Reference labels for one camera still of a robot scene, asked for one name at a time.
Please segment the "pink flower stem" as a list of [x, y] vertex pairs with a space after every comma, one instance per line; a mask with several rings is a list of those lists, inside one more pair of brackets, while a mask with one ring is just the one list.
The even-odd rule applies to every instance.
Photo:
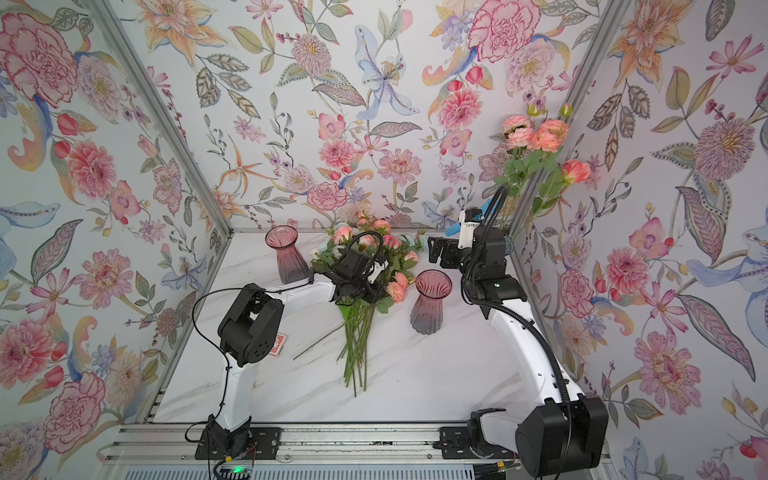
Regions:
[[536, 187], [530, 219], [546, 214], [556, 206], [570, 186], [586, 182], [591, 175], [591, 166], [578, 159], [568, 160], [558, 170], [549, 173], [546, 179]]
[[497, 179], [499, 186], [506, 190], [501, 215], [505, 218], [508, 231], [511, 230], [510, 218], [516, 209], [517, 199], [533, 175], [533, 160], [528, 157], [540, 150], [538, 130], [539, 126], [529, 115], [514, 114], [503, 122], [506, 160]]
[[563, 147], [569, 132], [569, 125], [561, 119], [546, 119], [540, 124], [531, 121], [523, 146], [530, 151], [557, 153]]

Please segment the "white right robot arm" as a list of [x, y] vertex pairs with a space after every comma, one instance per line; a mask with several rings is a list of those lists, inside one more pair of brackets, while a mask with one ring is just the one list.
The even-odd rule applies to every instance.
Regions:
[[509, 453], [532, 477], [557, 479], [600, 464], [609, 415], [565, 372], [520, 282], [507, 271], [508, 238], [495, 225], [506, 199], [506, 189], [498, 189], [486, 207], [462, 212], [457, 238], [428, 240], [430, 262], [460, 272], [463, 300], [509, 344], [524, 393], [506, 407], [472, 412], [465, 439], [446, 445], [467, 446], [480, 458]]

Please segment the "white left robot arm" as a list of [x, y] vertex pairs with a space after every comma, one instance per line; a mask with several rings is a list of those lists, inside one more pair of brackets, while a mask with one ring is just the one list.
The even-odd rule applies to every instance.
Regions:
[[379, 299], [383, 292], [374, 286], [386, 266], [381, 253], [348, 251], [320, 279], [310, 274], [274, 289], [248, 283], [236, 290], [214, 344], [223, 355], [224, 370], [221, 401], [201, 434], [209, 459], [238, 458], [258, 444], [251, 431], [250, 402], [258, 364], [273, 350], [282, 318], [347, 297]]

